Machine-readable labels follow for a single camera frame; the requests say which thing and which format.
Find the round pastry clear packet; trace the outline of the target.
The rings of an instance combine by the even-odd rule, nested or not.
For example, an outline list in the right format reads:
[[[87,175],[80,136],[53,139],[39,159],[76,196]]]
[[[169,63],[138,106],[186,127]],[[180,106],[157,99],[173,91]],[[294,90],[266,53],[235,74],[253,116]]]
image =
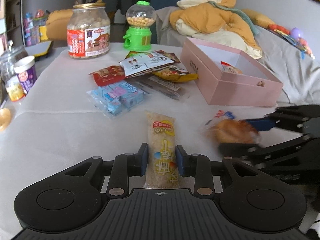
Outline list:
[[[218,110],[210,120],[199,127],[199,131],[217,145],[260,142],[260,133],[249,122],[237,119],[231,111]]]

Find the rice cracker bar packet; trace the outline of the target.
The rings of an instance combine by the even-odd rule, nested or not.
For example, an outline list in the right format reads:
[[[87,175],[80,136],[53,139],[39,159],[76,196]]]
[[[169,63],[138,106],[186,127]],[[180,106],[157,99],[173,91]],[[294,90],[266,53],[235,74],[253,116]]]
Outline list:
[[[179,175],[175,154],[175,119],[146,112],[148,121],[148,164],[144,187],[178,189]]]

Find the clear dark biscuit packet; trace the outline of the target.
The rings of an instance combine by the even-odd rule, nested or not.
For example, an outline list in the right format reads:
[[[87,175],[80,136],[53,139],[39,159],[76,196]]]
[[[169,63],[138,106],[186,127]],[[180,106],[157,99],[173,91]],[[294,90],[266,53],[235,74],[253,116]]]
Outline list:
[[[155,75],[143,75],[127,79],[127,82],[142,89],[147,94],[160,93],[174,100],[186,100],[190,93],[181,85],[166,81]]]

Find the red snack packet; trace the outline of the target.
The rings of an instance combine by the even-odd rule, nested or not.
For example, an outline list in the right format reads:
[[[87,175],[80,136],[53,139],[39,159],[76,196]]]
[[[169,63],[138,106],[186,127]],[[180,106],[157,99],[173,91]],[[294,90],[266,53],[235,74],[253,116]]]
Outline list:
[[[109,66],[90,73],[97,86],[104,87],[125,79],[125,72],[121,66]]]

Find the yellow snack packet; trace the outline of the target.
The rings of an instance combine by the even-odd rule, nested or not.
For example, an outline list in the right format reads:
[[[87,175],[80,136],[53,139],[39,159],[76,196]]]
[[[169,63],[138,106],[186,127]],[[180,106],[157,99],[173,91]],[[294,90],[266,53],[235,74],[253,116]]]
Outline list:
[[[152,74],[163,80],[177,83],[190,82],[199,78],[198,74],[176,66],[168,66],[167,68],[158,70]]]

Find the white illustrated snack packet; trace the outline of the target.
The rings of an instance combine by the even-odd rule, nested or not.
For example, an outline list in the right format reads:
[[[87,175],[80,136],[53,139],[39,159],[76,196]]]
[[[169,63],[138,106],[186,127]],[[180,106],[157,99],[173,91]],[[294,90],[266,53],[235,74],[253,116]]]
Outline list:
[[[119,65],[124,69],[125,77],[134,77],[161,70],[174,63],[170,58],[151,51],[133,54],[131,57],[120,61]]]

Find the white ball snack packet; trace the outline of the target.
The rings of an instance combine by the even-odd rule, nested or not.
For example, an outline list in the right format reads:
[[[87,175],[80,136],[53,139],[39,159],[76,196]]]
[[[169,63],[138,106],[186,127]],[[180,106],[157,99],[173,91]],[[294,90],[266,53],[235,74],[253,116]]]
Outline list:
[[[243,74],[243,72],[239,68],[236,68],[226,62],[221,61],[221,66],[223,68],[223,71],[226,73]]]

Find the pink gift box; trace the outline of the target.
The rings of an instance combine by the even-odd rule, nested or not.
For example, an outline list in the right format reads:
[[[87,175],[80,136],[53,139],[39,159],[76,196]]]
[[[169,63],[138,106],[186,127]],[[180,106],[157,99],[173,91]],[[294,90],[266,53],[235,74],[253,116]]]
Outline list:
[[[283,84],[245,52],[195,38],[184,42],[180,61],[196,73],[206,102],[221,106],[273,107]]]

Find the grey sofa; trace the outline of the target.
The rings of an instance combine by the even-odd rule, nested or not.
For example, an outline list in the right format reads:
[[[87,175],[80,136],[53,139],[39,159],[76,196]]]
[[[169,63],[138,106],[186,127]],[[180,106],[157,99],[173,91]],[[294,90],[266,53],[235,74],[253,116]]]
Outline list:
[[[169,22],[170,14],[176,10],[176,7],[166,7],[156,11],[158,44],[183,46],[187,37],[175,31]],[[278,101],[294,105],[319,104],[319,63],[309,56],[302,58],[300,50],[269,30],[256,28],[259,33],[255,40],[263,51],[258,61],[283,83]]]

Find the blue candy clear bag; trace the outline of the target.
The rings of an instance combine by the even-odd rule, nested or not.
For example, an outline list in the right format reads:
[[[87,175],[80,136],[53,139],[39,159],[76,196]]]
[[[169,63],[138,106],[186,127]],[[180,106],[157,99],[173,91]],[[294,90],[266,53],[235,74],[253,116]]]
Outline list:
[[[117,118],[131,111],[150,97],[150,93],[126,81],[98,86],[86,93],[94,107],[108,118]]]

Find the colourful toys on sofa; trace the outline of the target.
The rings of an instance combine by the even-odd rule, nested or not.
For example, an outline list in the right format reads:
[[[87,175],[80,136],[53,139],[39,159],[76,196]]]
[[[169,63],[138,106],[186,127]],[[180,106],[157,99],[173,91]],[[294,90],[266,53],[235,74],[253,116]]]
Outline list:
[[[301,51],[301,58],[304,58],[305,55],[310,56],[313,60],[315,59],[315,55],[313,54],[307,40],[302,37],[302,33],[297,29],[293,28],[292,31],[286,29],[285,27],[277,24],[269,24],[268,30],[280,36],[285,41],[289,42],[289,44],[293,45],[297,49]]]

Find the yellow sofa cushion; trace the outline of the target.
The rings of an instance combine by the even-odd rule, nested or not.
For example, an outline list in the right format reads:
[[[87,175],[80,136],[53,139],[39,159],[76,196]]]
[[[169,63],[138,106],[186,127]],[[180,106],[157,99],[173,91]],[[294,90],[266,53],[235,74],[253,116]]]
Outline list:
[[[250,18],[250,20],[257,26],[267,29],[269,25],[275,24],[273,20],[271,20],[266,15],[256,12],[250,9],[242,9],[242,11]]]

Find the orange cream blanket pile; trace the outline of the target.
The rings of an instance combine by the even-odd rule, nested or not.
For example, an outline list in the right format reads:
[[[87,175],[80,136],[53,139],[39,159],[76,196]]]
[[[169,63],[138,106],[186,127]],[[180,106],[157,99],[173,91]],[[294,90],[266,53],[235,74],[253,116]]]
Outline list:
[[[240,49],[254,59],[263,50],[255,41],[259,30],[236,0],[180,0],[169,21],[179,34]]]

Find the purple white cup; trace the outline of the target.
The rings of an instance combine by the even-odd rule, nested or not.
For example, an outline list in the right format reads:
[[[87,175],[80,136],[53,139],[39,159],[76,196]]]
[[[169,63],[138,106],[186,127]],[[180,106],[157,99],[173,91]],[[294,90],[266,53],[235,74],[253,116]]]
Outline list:
[[[18,80],[24,90],[28,94],[37,80],[35,57],[26,56],[14,64],[14,71],[18,76]]]

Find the peanut jar gold lid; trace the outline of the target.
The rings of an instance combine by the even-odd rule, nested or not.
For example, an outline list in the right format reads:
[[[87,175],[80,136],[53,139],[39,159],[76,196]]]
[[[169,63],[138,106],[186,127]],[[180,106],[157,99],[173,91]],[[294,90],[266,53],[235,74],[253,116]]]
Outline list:
[[[90,59],[106,54],[110,48],[110,27],[105,3],[75,5],[67,24],[69,56]]]

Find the green gumball dispenser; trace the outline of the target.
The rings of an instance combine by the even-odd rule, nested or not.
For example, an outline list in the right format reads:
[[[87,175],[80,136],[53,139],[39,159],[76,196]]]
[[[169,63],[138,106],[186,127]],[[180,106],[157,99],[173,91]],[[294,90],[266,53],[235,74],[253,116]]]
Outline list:
[[[155,9],[147,1],[138,1],[129,7],[125,16],[129,27],[123,36],[124,48],[141,52],[150,50],[150,27],[156,21]]]

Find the orange lounge chair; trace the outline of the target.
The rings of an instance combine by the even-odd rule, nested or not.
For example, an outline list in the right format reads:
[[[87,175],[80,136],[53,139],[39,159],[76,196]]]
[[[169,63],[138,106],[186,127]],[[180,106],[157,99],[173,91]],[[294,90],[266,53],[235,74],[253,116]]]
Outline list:
[[[46,34],[50,40],[67,40],[67,25],[73,14],[72,9],[51,12],[46,21]]]

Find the small glass jar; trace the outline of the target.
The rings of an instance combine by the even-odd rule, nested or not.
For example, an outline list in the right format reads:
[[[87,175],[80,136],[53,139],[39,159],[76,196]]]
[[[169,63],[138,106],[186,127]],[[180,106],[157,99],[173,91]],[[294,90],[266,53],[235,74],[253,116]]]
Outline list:
[[[28,56],[28,53],[23,45],[17,47],[10,46],[1,55],[1,78],[12,102],[19,101],[25,96],[22,85],[14,71],[14,64],[26,56]]]

